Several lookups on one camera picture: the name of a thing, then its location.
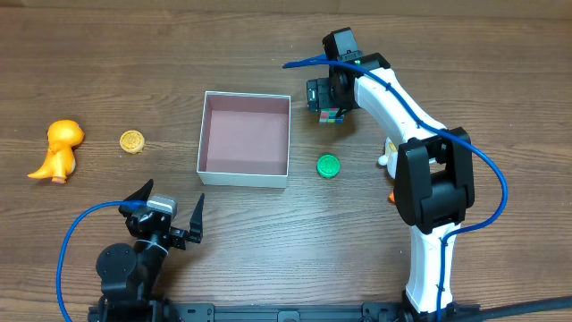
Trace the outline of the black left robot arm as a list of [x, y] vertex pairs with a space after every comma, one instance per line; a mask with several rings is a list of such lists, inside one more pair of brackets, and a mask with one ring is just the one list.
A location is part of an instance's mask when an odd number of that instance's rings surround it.
[[177, 201], [153, 195], [153, 185], [154, 181], [148, 180], [118, 207], [135, 243], [132, 246], [115, 243], [97, 258], [101, 291], [110, 302], [151, 301], [169, 250], [185, 250], [189, 242], [202, 241], [205, 196], [199, 197], [185, 230], [172, 225], [178, 211]]

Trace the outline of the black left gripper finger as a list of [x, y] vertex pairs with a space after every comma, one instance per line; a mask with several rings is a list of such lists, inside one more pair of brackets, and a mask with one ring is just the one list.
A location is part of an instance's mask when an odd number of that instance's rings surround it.
[[149, 179], [140, 189], [123, 200], [123, 202], [128, 202], [128, 205], [119, 206], [119, 212], [125, 218], [131, 217], [137, 209], [141, 208], [148, 201], [153, 186], [154, 180]]
[[203, 208], [205, 202], [205, 194], [202, 193], [193, 210], [193, 214], [189, 220], [188, 242], [201, 243], [203, 238]]

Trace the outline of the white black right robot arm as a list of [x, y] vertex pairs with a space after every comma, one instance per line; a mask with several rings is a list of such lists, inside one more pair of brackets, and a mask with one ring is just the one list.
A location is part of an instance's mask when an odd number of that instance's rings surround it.
[[343, 62], [323, 55], [329, 68], [307, 82], [312, 111], [367, 111], [387, 135], [379, 163], [394, 180], [398, 213], [410, 228], [411, 264], [405, 302], [413, 315], [436, 318], [453, 302], [450, 271], [455, 234], [475, 202], [471, 142], [428, 115], [399, 84], [380, 55]]

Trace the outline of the multicolour puzzle cube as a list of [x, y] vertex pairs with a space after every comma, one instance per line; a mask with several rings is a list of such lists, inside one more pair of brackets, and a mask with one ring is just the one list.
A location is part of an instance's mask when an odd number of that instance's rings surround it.
[[324, 108], [319, 112], [319, 123], [342, 123], [343, 115], [338, 115], [339, 108]]

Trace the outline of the white plush duck toy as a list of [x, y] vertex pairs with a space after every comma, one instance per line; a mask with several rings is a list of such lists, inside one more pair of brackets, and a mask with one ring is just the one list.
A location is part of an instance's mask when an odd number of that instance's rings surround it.
[[387, 138], [384, 143], [384, 152], [378, 157], [377, 164], [384, 167], [388, 175], [395, 179], [398, 161], [398, 150], [390, 138]]

